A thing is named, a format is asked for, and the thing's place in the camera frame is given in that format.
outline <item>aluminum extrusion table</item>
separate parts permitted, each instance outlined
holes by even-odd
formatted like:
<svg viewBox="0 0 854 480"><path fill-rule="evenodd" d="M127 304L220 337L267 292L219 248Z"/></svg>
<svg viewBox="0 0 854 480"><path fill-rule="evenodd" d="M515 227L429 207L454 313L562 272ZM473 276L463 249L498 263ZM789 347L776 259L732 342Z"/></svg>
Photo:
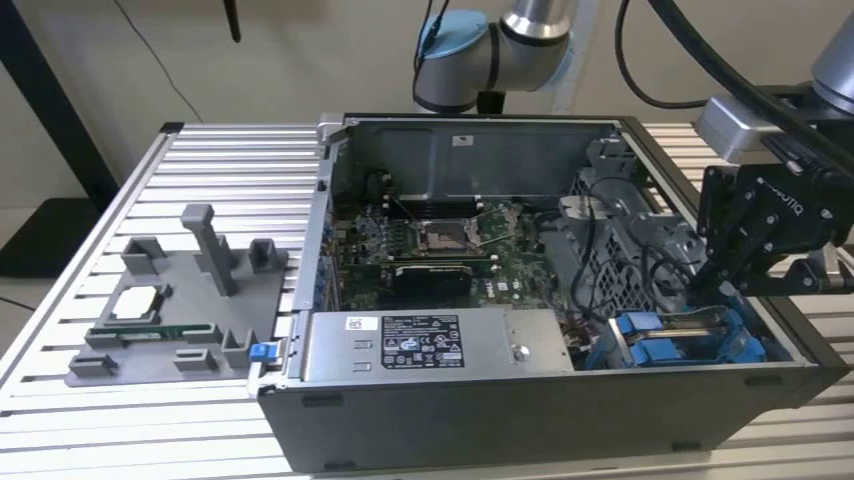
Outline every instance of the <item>aluminum extrusion table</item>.
<svg viewBox="0 0 854 480"><path fill-rule="evenodd" d="M724 163L689 124L649 124L700 188ZM0 361L0 478L281 478L295 475L246 381L72 389L63 383L83 335L119 280L128 238L196 249L179 217L214 205L232 247L273 238L291 255L278 331L293 288L318 168L314 125L187 125L162 133L90 239ZM854 364L854 298L796 298ZM374 475L371 478L794 479L854 476L854 374L798 410L764 414L708 453Z"/></svg>

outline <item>green circuit board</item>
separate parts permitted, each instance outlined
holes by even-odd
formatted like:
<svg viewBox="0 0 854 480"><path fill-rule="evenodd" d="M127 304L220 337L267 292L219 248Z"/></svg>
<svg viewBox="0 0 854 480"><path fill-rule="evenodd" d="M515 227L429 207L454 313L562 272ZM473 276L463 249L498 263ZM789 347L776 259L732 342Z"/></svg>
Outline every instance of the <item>green circuit board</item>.
<svg viewBox="0 0 854 480"><path fill-rule="evenodd" d="M413 265L473 272L470 294L437 300L431 308L567 308L538 245L534 214L510 201L485 202L471 218L435 221L390 220L371 209L337 222L335 229L343 310L394 307L387 299L395 272Z"/></svg>

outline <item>wall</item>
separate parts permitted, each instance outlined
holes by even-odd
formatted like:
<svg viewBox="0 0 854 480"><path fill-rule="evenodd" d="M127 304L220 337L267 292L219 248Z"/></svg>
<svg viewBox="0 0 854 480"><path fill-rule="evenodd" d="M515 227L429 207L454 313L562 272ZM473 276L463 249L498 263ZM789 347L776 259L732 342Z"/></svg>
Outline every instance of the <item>wall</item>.
<svg viewBox="0 0 854 480"><path fill-rule="evenodd" d="M0 208L38 207L51 197L84 197L71 168L0 65Z"/></svg>
<svg viewBox="0 0 854 480"><path fill-rule="evenodd" d="M614 58L619 0L582 0L587 1L599 5L597 28L567 110L629 114L649 121L696 119L697 110L666 111L637 99ZM792 84L812 78L810 65L854 8L852 0L680 0L678 5L718 53L756 84ZM722 91L646 1L630 4L623 38L630 71L654 98L696 100Z"/></svg>
<svg viewBox="0 0 854 480"><path fill-rule="evenodd" d="M497 18L510 1L454 0ZM123 0L206 122L314 122L321 112L411 112L426 1L240 0L243 42L218 0ZM95 142L124 178L166 121L195 121L111 0L19 0L18 8ZM546 112L551 94L509 111Z"/></svg>

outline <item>power supply label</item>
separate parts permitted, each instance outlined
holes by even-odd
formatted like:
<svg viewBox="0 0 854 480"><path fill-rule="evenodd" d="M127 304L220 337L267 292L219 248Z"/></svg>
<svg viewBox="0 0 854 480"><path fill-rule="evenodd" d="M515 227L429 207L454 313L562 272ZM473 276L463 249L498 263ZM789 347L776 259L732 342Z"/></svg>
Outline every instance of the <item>power supply label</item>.
<svg viewBox="0 0 854 480"><path fill-rule="evenodd" d="M463 337L457 315L383 317L383 367L459 368Z"/></svg>

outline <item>motherboard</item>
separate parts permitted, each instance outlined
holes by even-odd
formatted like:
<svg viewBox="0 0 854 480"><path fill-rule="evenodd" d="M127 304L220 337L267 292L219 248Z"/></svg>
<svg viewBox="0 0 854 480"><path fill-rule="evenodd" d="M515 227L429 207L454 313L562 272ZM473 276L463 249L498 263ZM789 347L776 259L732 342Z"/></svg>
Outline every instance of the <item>motherboard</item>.
<svg viewBox="0 0 854 480"><path fill-rule="evenodd" d="M567 300L535 217L510 199L367 205L335 223L342 309L506 305L561 318Z"/></svg>

